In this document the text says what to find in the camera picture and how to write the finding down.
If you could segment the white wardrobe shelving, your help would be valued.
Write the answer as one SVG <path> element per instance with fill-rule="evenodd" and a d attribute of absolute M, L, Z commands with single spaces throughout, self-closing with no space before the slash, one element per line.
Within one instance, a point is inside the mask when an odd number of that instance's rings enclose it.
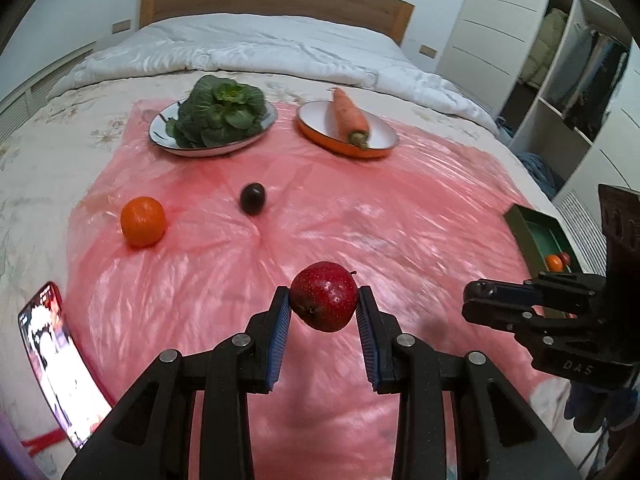
<path fill-rule="evenodd" d="M 536 72 L 523 68 L 503 107 L 509 148 L 541 159 L 560 178 L 556 208 L 582 206 L 598 220 L 598 186 L 630 185 L 598 136 L 613 131 L 608 114 L 631 77 L 631 32 L 605 0 L 549 0 L 532 49 L 549 39 L 549 57 Z"/>

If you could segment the hanging dark clothes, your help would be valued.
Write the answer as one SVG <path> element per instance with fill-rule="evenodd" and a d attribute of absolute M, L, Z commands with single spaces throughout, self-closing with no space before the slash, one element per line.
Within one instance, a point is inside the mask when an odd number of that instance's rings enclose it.
<path fill-rule="evenodd" d="M 578 77 L 561 103 L 565 125 L 593 141 L 602 127 L 608 102 L 626 70 L 629 49 L 597 29 L 588 29 L 586 38 L 588 55 L 584 62 L 578 63 Z"/>

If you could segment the carrot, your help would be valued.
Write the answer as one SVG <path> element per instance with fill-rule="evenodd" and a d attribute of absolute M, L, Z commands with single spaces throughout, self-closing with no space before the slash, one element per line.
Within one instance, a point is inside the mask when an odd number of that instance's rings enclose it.
<path fill-rule="evenodd" d="M 366 150 L 370 136 L 367 118 L 341 88 L 333 89 L 332 110 L 340 138 L 360 150 Z"/>

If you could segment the orange rimmed plate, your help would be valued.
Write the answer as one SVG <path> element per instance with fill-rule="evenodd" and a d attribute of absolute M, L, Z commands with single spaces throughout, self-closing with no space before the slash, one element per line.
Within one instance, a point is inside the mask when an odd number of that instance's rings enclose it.
<path fill-rule="evenodd" d="M 311 101 L 298 108 L 296 120 L 307 139 L 337 155 L 377 159 L 399 145 L 394 128 L 354 106 L 339 110 L 333 101 Z"/>

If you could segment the blue towel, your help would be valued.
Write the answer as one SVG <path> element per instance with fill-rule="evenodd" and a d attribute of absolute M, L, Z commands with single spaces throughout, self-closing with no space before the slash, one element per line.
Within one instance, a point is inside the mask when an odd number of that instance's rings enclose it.
<path fill-rule="evenodd" d="M 525 152 L 516 155 L 523 167 L 539 186 L 549 200 L 553 200 L 565 183 L 565 180 L 554 171 L 542 157 L 535 153 Z"/>

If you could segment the white drawer cabinet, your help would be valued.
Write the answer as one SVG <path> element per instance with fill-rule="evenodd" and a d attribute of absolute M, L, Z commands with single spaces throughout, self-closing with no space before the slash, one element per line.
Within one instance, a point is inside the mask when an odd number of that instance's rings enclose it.
<path fill-rule="evenodd" d="M 436 73 L 498 116 L 520 76 L 549 0 L 464 0 Z"/>

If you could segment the white duvet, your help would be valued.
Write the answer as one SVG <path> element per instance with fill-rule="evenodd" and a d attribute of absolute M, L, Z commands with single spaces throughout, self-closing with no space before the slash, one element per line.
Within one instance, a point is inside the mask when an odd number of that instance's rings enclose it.
<path fill-rule="evenodd" d="M 416 67 L 380 32 L 306 16 L 214 13 L 168 18 L 89 55 L 50 91 L 199 70 L 278 74 L 396 96 L 499 132 L 495 119 L 442 76 Z"/>

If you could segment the green leafy vegetable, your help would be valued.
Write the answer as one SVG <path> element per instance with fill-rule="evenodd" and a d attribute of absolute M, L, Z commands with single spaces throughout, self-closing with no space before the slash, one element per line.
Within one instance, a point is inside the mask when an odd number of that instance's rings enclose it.
<path fill-rule="evenodd" d="M 200 124 L 216 126 L 218 118 L 214 118 L 214 115 L 224 113 L 224 119 L 229 124 L 244 128 L 247 119 L 238 115 L 249 112 L 250 119 L 262 117 L 265 102 L 262 90 L 257 87 L 231 78 L 205 75 L 194 84 L 183 104 Z"/>

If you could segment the floral bed cover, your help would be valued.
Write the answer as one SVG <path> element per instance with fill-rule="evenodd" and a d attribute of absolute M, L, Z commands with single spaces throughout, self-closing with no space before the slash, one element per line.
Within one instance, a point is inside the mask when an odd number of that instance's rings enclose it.
<path fill-rule="evenodd" d="M 194 73 L 104 81 L 51 100 L 1 147 L 1 408 L 22 440 L 52 431 L 56 422 L 30 369 L 18 312 L 38 289 L 68 280 L 70 215 L 122 143 L 131 109 L 140 101 L 162 108 L 193 88 Z M 279 108 L 324 100 L 328 84 L 288 76 L 246 74 Z M 524 196 L 523 205 L 552 214 L 553 206 L 520 162 L 485 128 L 411 102 L 353 88 L 350 97 L 397 131 L 406 125 L 472 146 L 500 162 Z M 563 417 L 548 425 L 575 464 L 588 468 L 594 437 Z"/>

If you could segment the green rectangular tray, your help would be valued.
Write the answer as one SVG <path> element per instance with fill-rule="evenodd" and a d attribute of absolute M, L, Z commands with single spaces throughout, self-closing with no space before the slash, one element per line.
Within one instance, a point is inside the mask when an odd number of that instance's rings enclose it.
<path fill-rule="evenodd" d="M 546 318 L 576 318 L 576 304 L 567 302 L 567 293 L 562 292 L 560 299 L 549 298 L 544 289 L 549 285 L 561 285 L 564 288 L 576 286 L 571 273 L 582 272 L 579 263 L 575 262 L 574 250 L 560 222 L 554 217 L 540 211 L 514 204 L 503 215 L 518 249 L 525 261 L 530 278 L 526 282 L 536 289 L 539 298 L 544 300 L 540 306 Z M 563 273 L 548 267 L 546 258 L 566 252 L 570 256 L 570 264 L 564 266 Z"/>

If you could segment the smartphone red case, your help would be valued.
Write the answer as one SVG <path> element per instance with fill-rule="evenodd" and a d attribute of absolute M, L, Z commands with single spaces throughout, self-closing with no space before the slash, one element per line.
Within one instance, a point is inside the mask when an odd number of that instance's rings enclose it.
<path fill-rule="evenodd" d="M 44 284 L 17 315 L 23 346 L 44 400 L 58 428 L 27 440 L 35 455 L 62 440 L 79 450 L 111 411 L 93 380 L 62 315 L 62 297 Z"/>

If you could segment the white plate blue rim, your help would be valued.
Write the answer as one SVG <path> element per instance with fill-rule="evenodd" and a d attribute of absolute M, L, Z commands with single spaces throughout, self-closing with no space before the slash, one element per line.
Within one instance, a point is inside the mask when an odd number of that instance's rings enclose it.
<path fill-rule="evenodd" d="M 150 141 L 168 152 L 186 158 L 206 158 L 228 155 L 248 148 L 260 140 L 278 119 L 277 109 L 265 102 L 262 117 L 250 119 L 250 113 L 239 114 L 247 119 L 244 128 L 232 126 L 224 119 L 224 113 L 214 115 L 218 118 L 216 126 L 206 126 L 195 120 L 195 116 L 186 111 L 183 102 L 177 101 L 158 112 L 149 125 Z"/>

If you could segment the pink plastic sheet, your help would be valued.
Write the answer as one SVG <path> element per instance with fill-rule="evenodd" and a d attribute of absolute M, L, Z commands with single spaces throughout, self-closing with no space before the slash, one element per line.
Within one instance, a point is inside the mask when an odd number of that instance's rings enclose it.
<path fill-rule="evenodd" d="M 134 104 L 122 143 L 70 215 L 64 318 L 93 376 L 120 398 L 164 349 L 193 354 L 239 333 L 274 291 L 331 261 L 433 348 L 484 352 L 547 424 L 565 382 L 533 370 L 512 336 L 465 322 L 464 286 L 520 282 L 526 264 L 503 215 L 524 196 L 485 152 L 406 125 L 390 156 L 356 162 L 309 142 L 282 104 L 269 132 L 227 157 L 185 159 L 152 144 L 158 101 Z M 257 216 L 242 188 L 266 189 Z M 164 207 L 153 246 L 122 235 L 136 197 Z"/>

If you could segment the white slatted door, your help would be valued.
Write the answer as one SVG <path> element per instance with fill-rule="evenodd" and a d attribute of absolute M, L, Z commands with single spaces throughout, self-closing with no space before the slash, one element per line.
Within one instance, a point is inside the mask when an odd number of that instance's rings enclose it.
<path fill-rule="evenodd" d="M 585 262 L 594 273 L 606 274 L 606 241 L 597 221 L 591 217 L 586 206 L 574 191 L 557 195 L 553 200 L 562 214 L 570 235 L 582 253 Z"/>

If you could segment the orange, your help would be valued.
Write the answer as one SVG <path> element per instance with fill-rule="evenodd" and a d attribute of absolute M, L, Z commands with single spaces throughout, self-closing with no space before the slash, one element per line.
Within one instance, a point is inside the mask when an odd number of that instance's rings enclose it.
<path fill-rule="evenodd" d="M 135 248 L 158 243 L 165 234 L 166 226 L 164 207 L 153 197 L 136 197 L 126 203 L 120 212 L 122 235 Z"/>
<path fill-rule="evenodd" d="M 544 257 L 544 264 L 547 270 L 552 273 L 562 273 L 565 270 L 564 261 L 559 255 L 546 255 Z"/>

